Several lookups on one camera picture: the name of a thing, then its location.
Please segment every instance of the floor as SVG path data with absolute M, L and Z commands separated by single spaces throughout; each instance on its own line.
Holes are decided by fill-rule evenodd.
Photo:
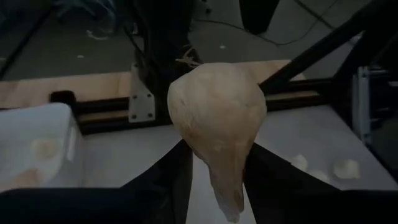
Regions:
M 338 27 L 370 0 L 298 0 L 307 5 L 333 27 Z M 196 18 L 212 19 L 242 26 L 238 0 L 209 0 L 213 8 L 210 15 L 199 4 Z M 105 40 L 88 37 L 87 30 L 106 28 L 107 20 L 93 20 L 83 11 L 75 9 L 67 14 L 61 24 L 51 13 L 38 33 L 33 36 L 26 48 L 8 70 L 4 80 L 23 78 L 61 77 L 87 73 L 107 73 L 129 70 L 134 62 L 134 47 L 123 32 Z M 294 0 L 280 0 L 272 18 L 269 30 L 263 35 L 278 43 L 300 39 L 292 44 L 274 45 L 247 34 L 244 31 L 219 24 L 194 22 L 190 39 L 204 62 L 242 62 L 294 58 L 309 48 L 333 28 L 316 22 L 315 17 L 300 7 Z M 16 42 L 18 35 L 0 35 L 0 66 Z M 345 59 L 352 45 L 345 44 L 305 71 L 307 78 L 332 76 Z M 398 122 L 391 122 L 383 130 L 394 130 Z M 385 131 L 375 134 L 382 153 L 388 154 L 392 142 L 398 144 Z M 390 157 L 392 164 L 398 164 L 398 156 Z

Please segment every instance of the black cable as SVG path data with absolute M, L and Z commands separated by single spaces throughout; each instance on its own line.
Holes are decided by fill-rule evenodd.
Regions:
M 339 0 L 335 0 L 333 3 L 331 3 L 330 6 L 327 7 L 327 8 L 319 15 L 319 18 L 322 18 L 322 16 L 324 16 L 324 15 L 329 11 L 329 9 L 331 9 L 338 1 L 339 1 Z M 262 39 L 262 40 L 265 41 L 265 42 L 272 43 L 272 44 L 274 44 L 274 45 L 276 45 L 276 46 L 282 46 L 282 45 L 293 44 L 294 42 L 300 41 L 300 40 L 302 40 L 304 37 L 306 37 L 306 36 L 311 32 L 311 30 L 315 27 L 315 25 L 318 24 L 318 22 L 320 21 L 319 18 L 316 19 L 316 21 L 310 26 L 310 28 L 308 29 L 308 31 L 306 31 L 301 37 L 299 37 L 299 38 L 297 38 L 297 39 L 294 39 L 294 40 L 291 40 L 291 41 L 288 41 L 288 42 L 286 42 L 286 43 L 278 43 L 278 42 L 276 42 L 276 41 L 270 40 L 270 39 L 268 39 L 268 38 L 266 38 L 266 37 L 263 37 L 263 36 L 261 36 L 261 35 L 254 35 L 254 34 L 250 33 L 249 31 L 247 31 L 246 29 L 244 29 L 244 28 L 242 28 L 242 27 L 239 27 L 239 26 L 236 26 L 236 25 L 233 25 L 233 24 L 229 24 L 229 23 L 227 23 L 227 22 L 212 21 L 212 20 L 209 20 L 209 19 L 195 19 L 195 20 L 198 21 L 198 22 L 209 22 L 209 23 L 221 24 L 221 25 L 233 27 L 233 28 L 235 28 L 235 29 L 239 29 L 239 30 L 241 30 L 241 31 L 244 31 L 244 32 L 246 32 L 246 33 L 248 33 L 248 34 L 250 34 L 250 35 L 256 36 L 256 37 Z

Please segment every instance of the wooden platform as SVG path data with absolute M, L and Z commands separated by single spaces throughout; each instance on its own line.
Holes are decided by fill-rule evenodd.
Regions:
M 263 62 L 237 63 L 248 74 L 260 83 L 278 71 L 289 60 L 270 60 Z M 0 82 L 0 108 L 27 108 L 44 105 L 49 102 L 49 94 L 54 91 L 70 90 L 78 101 L 104 100 L 128 97 L 130 93 L 131 72 L 116 72 L 92 75 L 76 75 L 61 78 L 27 79 L 12 82 Z M 303 80 L 300 74 L 293 80 Z M 288 93 L 268 96 L 267 99 L 295 98 L 316 95 L 313 91 Z M 126 112 L 107 114 L 91 114 L 81 119 L 98 119 L 103 117 L 120 117 Z

